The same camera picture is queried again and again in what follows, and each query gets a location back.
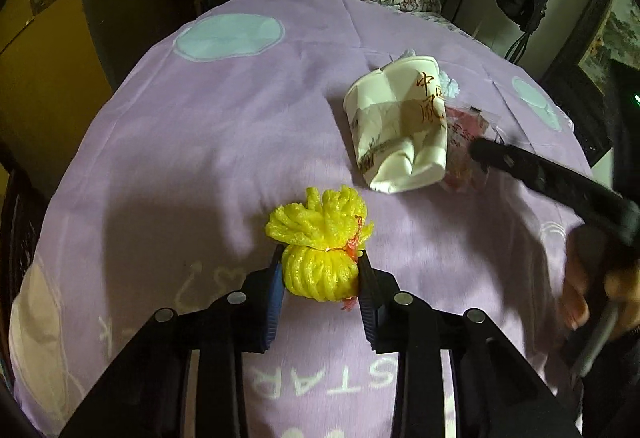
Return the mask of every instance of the crumpled paper cup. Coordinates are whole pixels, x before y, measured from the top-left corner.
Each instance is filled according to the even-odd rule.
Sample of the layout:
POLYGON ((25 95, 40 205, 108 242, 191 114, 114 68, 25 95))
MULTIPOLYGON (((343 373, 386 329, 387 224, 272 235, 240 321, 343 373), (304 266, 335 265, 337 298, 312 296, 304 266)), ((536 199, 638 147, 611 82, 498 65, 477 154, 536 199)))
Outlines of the crumpled paper cup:
POLYGON ((359 78, 344 97, 358 168, 375 191, 444 178, 447 119, 433 57, 398 59, 359 78))

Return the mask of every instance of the picture frame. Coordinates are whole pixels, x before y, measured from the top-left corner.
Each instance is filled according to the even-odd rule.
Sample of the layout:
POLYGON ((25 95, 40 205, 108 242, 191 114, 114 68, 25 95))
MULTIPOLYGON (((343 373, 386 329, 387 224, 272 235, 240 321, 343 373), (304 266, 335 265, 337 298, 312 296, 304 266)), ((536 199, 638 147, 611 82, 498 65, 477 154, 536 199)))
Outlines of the picture frame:
POLYGON ((574 123, 574 134, 590 166, 611 148, 607 129, 606 90, 580 66, 603 31, 612 0, 589 0, 580 18, 539 84, 574 123))
POLYGON ((635 0, 610 0, 595 36, 578 62, 604 95, 611 86, 611 58, 640 70, 640 8, 635 0))

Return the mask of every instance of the yellow mesh fruit protector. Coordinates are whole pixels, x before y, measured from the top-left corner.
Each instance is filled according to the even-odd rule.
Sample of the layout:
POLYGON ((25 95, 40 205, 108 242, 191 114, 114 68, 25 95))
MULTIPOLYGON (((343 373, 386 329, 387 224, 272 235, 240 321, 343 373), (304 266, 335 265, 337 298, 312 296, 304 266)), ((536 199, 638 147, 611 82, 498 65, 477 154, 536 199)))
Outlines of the yellow mesh fruit protector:
POLYGON ((365 225, 367 206, 352 188, 306 190, 306 205, 276 208, 267 236, 287 243, 282 277, 292 294, 316 301, 341 301, 358 295, 358 258, 373 231, 365 225))

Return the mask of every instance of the purple bedsheet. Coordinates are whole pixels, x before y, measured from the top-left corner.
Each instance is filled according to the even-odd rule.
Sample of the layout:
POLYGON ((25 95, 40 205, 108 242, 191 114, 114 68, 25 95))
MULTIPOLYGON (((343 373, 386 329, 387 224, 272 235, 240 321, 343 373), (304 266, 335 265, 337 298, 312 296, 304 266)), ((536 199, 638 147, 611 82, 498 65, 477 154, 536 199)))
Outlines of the purple bedsheet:
MULTIPOLYGON (((25 301, 31 279, 12 318, 16 396, 30 418, 54 435, 156 309, 204 308, 267 266, 269 212, 311 185, 356 187, 376 224, 372 265, 436 309, 485 310, 545 376, 564 234, 577 218, 498 172, 477 193, 372 192, 342 110, 353 81, 412 48, 436 57, 459 98, 496 114, 510 140, 589 173, 557 108, 549 101, 559 130, 514 90, 514 78, 535 82, 474 40, 370 2, 233 0, 198 21, 230 13, 276 18, 284 37, 214 62, 174 51, 187 25, 152 47, 96 116, 52 198, 34 262, 52 305, 44 317, 25 301), (38 338, 54 351, 32 358, 38 338), (52 368, 60 371, 43 373, 52 368)), ((244 358, 252 436, 386 437, 395 368, 393 355, 370 350, 358 308, 287 293, 272 348, 244 358)), ((545 378, 561 382, 559 373, 545 378)))

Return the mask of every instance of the finger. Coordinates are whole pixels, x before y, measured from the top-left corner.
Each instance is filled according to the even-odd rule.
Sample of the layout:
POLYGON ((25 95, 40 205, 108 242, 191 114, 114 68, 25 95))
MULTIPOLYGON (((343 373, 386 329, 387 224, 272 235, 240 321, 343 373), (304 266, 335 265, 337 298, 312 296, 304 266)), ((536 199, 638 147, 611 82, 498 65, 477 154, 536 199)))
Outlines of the finger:
POLYGON ((589 276, 578 257, 575 240, 575 230, 572 230, 566 238, 564 281, 573 286, 577 293, 584 296, 589 289, 589 276))
POLYGON ((613 300, 640 303, 640 266, 612 270, 605 277, 604 290, 613 300))
POLYGON ((567 281, 564 282, 562 287, 558 311, 564 324, 572 330, 583 326, 584 323, 589 320, 587 301, 585 301, 582 294, 567 281))
POLYGON ((613 329, 610 341, 617 339, 628 331, 640 325, 640 303, 628 302, 623 304, 620 310, 620 316, 615 328, 613 329))

